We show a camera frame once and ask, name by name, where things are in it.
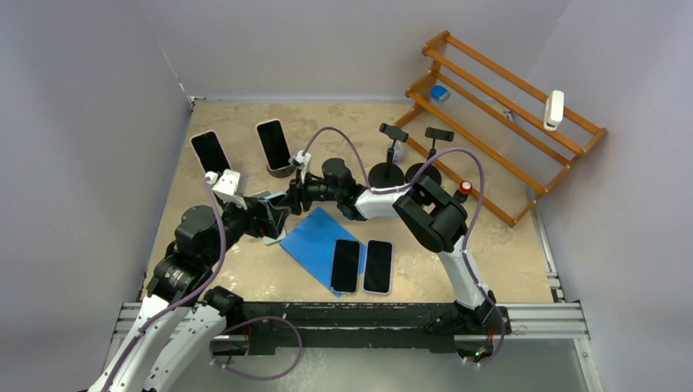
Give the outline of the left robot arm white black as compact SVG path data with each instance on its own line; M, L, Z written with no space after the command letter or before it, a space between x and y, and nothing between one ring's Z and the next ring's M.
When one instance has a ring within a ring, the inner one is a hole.
M243 298L206 288L232 245L244 235L278 238L291 213L272 199L247 201L246 209L212 203L183 214L132 327L92 391L168 391L214 336L243 326Z

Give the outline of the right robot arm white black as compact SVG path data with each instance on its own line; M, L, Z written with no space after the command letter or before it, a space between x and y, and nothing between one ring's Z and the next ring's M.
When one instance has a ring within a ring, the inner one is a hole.
M400 218L418 243L440 259L461 326L479 332L490 323L496 301L474 261L468 244L472 227L460 202L428 176L400 188L378 189L357 183L341 158L326 160L322 172L292 179L279 205L300 215L314 202L334 202L350 221Z

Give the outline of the light blue phone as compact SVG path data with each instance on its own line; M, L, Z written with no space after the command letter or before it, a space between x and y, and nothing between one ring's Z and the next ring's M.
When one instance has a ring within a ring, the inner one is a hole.
M264 190L259 193L253 194L253 197L265 199L270 203L270 205L275 207L279 206L287 196L288 194L286 192L271 193L269 190Z

